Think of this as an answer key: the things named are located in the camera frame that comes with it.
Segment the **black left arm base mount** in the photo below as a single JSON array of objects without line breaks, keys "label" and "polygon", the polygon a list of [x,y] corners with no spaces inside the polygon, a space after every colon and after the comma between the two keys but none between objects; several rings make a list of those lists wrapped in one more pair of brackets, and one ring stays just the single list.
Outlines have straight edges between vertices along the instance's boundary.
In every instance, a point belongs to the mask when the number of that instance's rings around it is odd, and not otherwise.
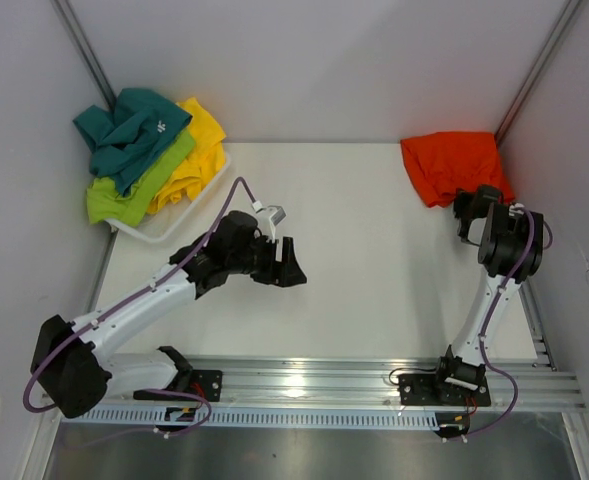
[{"label": "black left arm base mount", "polygon": [[180,393],[199,396],[208,402],[219,402],[223,372],[220,370],[199,370],[179,353],[174,347],[161,346],[158,350],[177,369],[170,383],[163,388],[163,393],[153,393],[150,389],[137,390],[133,394],[135,400],[160,401],[160,400],[185,400]]}]

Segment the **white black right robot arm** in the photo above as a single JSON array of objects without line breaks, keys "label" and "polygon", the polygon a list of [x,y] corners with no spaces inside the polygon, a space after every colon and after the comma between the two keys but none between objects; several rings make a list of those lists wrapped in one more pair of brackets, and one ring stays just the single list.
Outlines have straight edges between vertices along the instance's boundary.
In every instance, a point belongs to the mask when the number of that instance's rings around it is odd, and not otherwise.
[{"label": "white black right robot arm", "polygon": [[432,395],[446,404],[481,387],[497,326],[542,263],[545,227],[541,213],[505,203],[490,185],[458,191],[453,212],[461,241],[478,248],[482,273],[466,321],[442,359],[444,370],[430,380]]}]

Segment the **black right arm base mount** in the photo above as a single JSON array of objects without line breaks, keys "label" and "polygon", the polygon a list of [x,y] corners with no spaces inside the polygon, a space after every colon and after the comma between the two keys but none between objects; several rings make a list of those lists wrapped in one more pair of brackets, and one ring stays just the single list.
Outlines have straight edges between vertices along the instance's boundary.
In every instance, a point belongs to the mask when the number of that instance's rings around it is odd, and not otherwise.
[{"label": "black right arm base mount", "polygon": [[397,368],[388,374],[405,406],[489,407],[484,364],[474,366],[447,352],[431,369]]}]

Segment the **teal shorts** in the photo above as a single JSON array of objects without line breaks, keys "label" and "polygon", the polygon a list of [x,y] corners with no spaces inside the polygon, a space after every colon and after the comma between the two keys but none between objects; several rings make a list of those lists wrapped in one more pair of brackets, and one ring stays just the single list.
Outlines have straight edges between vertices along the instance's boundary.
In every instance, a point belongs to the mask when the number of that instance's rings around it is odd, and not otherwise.
[{"label": "teal shorts", "polygon": [[118,194],[127,196],[191,118],[151,89],[125,88],[111,111],[92,105],[73,124],[91,152],[90,173],[110,178]]}]

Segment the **orange shorts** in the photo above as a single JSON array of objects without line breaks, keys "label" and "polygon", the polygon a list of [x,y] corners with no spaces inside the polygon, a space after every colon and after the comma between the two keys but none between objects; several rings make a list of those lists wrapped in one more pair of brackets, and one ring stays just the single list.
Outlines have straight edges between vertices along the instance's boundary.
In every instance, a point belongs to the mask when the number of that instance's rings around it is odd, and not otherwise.
[{"label": "orange shorts", "polygon": [[458,191],[474,192],[481,185],[500,190],[506,203],[515,200],[490,132],[416,136],[401,140],[400,150],[409,180],[428,208],[447,207]]}]

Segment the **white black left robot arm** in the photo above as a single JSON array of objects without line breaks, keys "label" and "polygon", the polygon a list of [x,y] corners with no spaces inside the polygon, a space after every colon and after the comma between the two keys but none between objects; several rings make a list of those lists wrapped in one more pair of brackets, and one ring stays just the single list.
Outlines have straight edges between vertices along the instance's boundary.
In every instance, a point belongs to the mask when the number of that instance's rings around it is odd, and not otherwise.
[{"label": "white black left robot arm", "polygon": [[232,211],[213,231],[176,251],[138,290],[73,321],[59,315],[46,320],[30,371],[54,408],[73,419],[123,394],[142,401],[202,401],[205,382],[177,349],[160,346],[150,354],[122,354],[119,349],[232,275],[280,288],[305,284],[293,239],[276,236],[284,217],[280,206],[261,207],[253,214]]}]

